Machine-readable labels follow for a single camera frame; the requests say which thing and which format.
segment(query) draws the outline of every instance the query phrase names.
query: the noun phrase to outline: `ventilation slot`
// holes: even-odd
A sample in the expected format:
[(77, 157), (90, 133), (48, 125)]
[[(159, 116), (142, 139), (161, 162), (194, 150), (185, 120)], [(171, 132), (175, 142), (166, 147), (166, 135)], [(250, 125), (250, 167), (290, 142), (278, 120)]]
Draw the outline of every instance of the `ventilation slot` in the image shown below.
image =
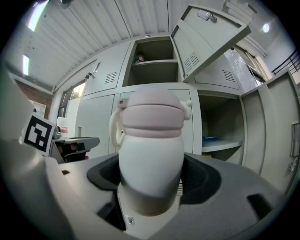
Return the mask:
[(116, 77), (117, 72), (107, 74), (104, 84), (114, 82), (116, 80)]
[(178, 186), (178, 190), (177, 190), (177, 196), (181, 196), (182, 195), (182, 181), (180, 179), (180, 182), (179, 182), (179, 186)]
[(187, 73), (192, 69), (192, 64), (189, 58), (184, 62), (184, 66)]
[(188, 59), (184, 62), (184, 67), (186, 69), (186, 73), (188, 73), (197, 63), (199, 59), (195, 52), (193, 52)]
[(193, 66), (195, 66), (199, 62), (199, 59), (195, 52), (193, 52), (189, 58), (191, 59)]
[(225, 77), (226, 80), (231, 81), (231, 82), (235, 82), (235, 79), (233, 77), (232, 72), (225, 71), (225, 70), (222, 70), (222, 72), (223, 72), (224, 77)]

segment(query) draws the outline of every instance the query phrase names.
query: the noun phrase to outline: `open locker door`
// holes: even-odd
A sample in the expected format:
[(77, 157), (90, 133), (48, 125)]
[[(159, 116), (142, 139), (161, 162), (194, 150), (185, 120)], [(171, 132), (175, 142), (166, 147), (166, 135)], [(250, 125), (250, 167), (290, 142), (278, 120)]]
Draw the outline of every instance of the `open locker door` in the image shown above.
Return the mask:
[(246, 130), (242, 165), (287, 193), (300, 150), (299, 132), (293, 132), (293, 126), (299, 124), (300, 104), (291, 73), (274, 77), (241, 100)]
[(171, 34), (182, 63), (181, 81), (193, 81), (195, 75), (250, 32), (245, 23), (228, 14), (189, 5)]

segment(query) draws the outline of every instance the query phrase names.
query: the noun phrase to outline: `black slot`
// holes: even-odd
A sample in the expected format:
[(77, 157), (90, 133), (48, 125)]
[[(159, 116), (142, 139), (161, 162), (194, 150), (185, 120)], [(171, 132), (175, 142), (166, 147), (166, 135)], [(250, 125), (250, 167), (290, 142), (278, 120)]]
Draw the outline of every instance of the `black slot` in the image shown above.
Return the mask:
[(62, 170), (61, 172), (62, 172), (62, 174), (64, 174), (64, 175), (66, 175), (66, 174), (70, 173), (70, 172), (69, 172), (69, 171), (67, 171), (67, 170)]
[(114, 191), (112, 195), (111, 202), (107, 203), (102, 209), (100, 209), (97, 215), (116, 228), (119, 228), (121, 231), (126, 230), (126, 224), (122, 215), (122, 210), (119, 205), (116, 191)]
[(272, 208), (261, 194), (254, 194), (247, 197), (259, 220), (263, 219)]

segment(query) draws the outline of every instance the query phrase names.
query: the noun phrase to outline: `blue object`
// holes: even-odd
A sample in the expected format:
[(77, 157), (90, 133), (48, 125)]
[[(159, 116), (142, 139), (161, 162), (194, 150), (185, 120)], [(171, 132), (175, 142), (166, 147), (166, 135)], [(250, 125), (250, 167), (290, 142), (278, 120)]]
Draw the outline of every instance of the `blue object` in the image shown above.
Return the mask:
[(218, 137), (215, 136), (203, 136), (202, 140), (217, 140)]

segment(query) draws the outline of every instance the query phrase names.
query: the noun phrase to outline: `door handle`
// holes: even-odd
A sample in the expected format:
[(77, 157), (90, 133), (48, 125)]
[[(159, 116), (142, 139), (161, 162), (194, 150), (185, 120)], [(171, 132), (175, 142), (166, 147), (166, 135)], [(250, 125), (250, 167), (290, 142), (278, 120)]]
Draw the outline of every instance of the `door handle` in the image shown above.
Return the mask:
[(99, 62), (99, 63), (97, 64), (97, 66), (95, 67), (93, 73), (88, 73), (88, 74), (85, 76), (86, 79), (89, 79), (90, 76), (92, 76), (93, 78), (95, 77), (95, 73), (98, 71), (98, 67), (99, 67), (100, 63), (101, 63), (101, 62)]
[(202, 9), (198, 11), (197, 16), (206, 21), (210, 19), (213, 23), (217, 21), (217, 17), (215, 17), (212, 13), (204, 11)]
[(293, 162), (289, 166), (289, 173), (295, 171), (297, 167), (297, 162), (299, 160), (300, 151), (300, 123), (292, 124), (292, 147), (291, 147), (291, 157), (294, 157)]
[(81, 129), (82, 129), (82, 127), (78, 126), (78, 137), (81, 137)]

